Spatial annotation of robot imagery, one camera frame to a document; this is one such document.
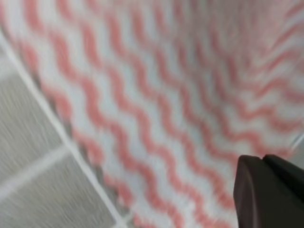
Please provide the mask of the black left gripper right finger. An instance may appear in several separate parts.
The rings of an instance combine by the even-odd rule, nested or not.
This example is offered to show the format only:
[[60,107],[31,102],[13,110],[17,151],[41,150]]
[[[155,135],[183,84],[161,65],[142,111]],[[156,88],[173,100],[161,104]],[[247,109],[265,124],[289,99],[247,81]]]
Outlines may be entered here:
[[265,155],[263,161],[284,185],[301,201],[304,201],[304,170],[276,156]]

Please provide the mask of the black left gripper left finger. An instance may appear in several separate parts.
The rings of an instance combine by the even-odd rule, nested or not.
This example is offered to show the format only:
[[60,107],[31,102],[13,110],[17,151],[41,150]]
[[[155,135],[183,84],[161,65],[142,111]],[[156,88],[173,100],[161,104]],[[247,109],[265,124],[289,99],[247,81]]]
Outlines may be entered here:
[[304,202],[263,161],[242,155],[233,190],[240,228],[302,228]]

